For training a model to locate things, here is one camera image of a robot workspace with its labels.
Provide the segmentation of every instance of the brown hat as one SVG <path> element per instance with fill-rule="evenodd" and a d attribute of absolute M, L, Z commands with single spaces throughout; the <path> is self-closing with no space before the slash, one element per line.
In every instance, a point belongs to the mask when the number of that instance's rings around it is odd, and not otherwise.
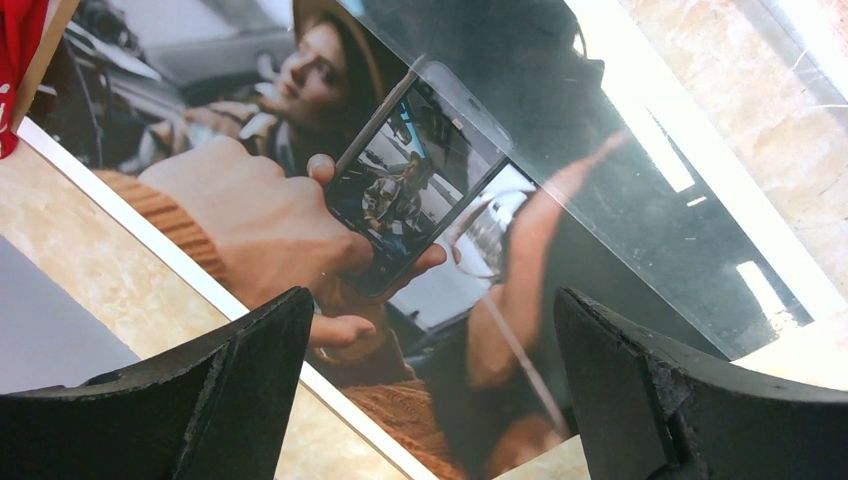
<path fill-rule="evenodd" d="M 381 102 L 389 91 L 403 78 L 409 67 L 383 42 L 356 20 L 336 0 L 294 0 L 292 2 L 294 34 L 299 41 L 306 33 L 310 21 L 327 16 L 341 23 L 351 33 L 368 64 L 371 84 L 377 102 Z"/>

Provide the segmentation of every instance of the white frame edge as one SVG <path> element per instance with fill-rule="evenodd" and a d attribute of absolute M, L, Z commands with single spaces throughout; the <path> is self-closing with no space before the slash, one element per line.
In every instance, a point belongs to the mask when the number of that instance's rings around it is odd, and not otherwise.
<path fill-rule="evenodd" d="M 248 309 L 230 292 L 29 117 L 23 119 L 17 133 L 23 141 L 50 162 L 230 321 L 248 312 Z M 321 403 L 401 473 L 415 480 L 436 480 L 436 476 L 408 450 L 368 418 L 341 391 L 306 362 L 300 374 L 300 384 L 312 392 Z"/>

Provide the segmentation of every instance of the photo on phone screen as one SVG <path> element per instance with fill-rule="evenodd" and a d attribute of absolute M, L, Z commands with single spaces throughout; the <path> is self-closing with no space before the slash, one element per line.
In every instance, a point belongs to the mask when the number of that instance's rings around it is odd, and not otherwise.
<path fill-rule="evenodd" d="M 325 194 L 330 212 L 374 247 L 372 267 L 351 279 L 371 295 L 433 243 L 504 158 L 421 79 L 382 117 Z"/>
<path fill-rule="evenodd" d="M 449 253 L 448 260 L 401 289 L 391 299 L 393 307 L 428 334 L 466 318 L 464 313 L 505 275 L 507 232 L 537 189 L 517 165 L 502 162 L 436 239 Z"/>

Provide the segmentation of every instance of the hand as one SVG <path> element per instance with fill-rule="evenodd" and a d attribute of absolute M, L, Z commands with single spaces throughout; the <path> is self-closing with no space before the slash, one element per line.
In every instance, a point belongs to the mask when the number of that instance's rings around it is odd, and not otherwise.
<path fill-rule="evenodd" d="M 170 196 L 203 228 L 225 266 L 225 287 L 248 308 L 293 286 L 322 291 L 371 262 L 371 245 L 329 214 L 315 180 L 286 178 L 235 140 L 221 137 L 166 159 L 139 181 Z M 374 333 L 361 317 L 316 315 L 309 342 L 341 347 Z"/>
<path fill-rule="evenodd" d="M 377 233 L 383 233 L 383 231 L 385 230 L 385 228 L 383 228 L 383 224 L 380 223 L 379 220 L 375 220 L 373 218 L 371 220 L 368 220 L 368 226 L 370 226 Z"/>
<path fill-rule="evenodd" d="M 512 223 L 506 282 L 492 287 L 488 295 L 524 350 L 530 350 L 538 340 L 545 262 L 564 207 L 595 165 L 628 139 L 628 134 L 617 133 L 594 154 L 557 172 Z M 476 388 L 502 384 L 519 365 L 495 322 L 488 302 L 478 301 L 468 321 L 467 353 L 470 383 Z"/>
<path fill-rule="evenodd" d="M 530 414 L 519 418 L 507 428 L 492 449 L 486 462 L 489 478 L 497 478 L 556 447 L 571 437 L 571 432 L 566 434 L 567 437 L 560 437 L 541 415 Z"/>
<path fill-rule="evenodd" d="M 309 160 L 307 170 L 310 177 L 321 185 L 326 185 L 335 176 L 335 162 L 327 155 L 316 155 Z M 395 282 L 383 295 L 379 297 L 367 297 L 359 293 L 347 282 L 338 277 L 322 284 L 321 290 L 315 292 L 318 304 L 323 311 L 331 315 L 354 314 L 368 318 L 372 322 L 381 322 L 384 316 L 385 303 L 394 296 L 398 290 L 409 285 L 413 279 L 427 270 L 441 265 L 447 260 L 445 249 L 439 245 L 431 245 L 413 267 Z"/>

